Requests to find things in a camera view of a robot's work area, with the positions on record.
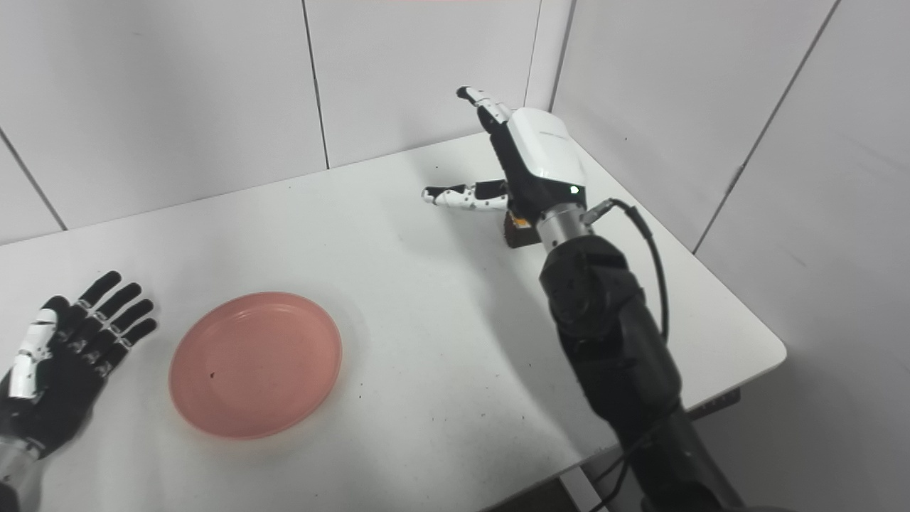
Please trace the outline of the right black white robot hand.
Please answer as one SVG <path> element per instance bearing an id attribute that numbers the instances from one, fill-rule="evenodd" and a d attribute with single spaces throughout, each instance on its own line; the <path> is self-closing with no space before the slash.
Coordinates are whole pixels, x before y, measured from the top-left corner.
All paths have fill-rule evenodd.
<path id="1" fill-rule="evenodd" d="M 502 179 L 423 188 L 422 200 L 462 210 L 510 211 L 533 225 L 560 205 L 587 206 L 587 178 L 565 123 L 539 108 L 510 108 L 464 85 L 503 170 Z"/>

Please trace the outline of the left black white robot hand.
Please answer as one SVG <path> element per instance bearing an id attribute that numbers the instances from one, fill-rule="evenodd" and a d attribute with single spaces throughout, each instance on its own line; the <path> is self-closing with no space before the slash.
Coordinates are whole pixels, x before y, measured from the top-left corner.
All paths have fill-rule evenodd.
<path id="1" fill-rule="evenodd" d="M 111 375 L 157 328 L 142 291 L 110 271 L 75 301 L 43 304 L 2 379 L 3 441 L 46 458 L 80 433 Z"/>

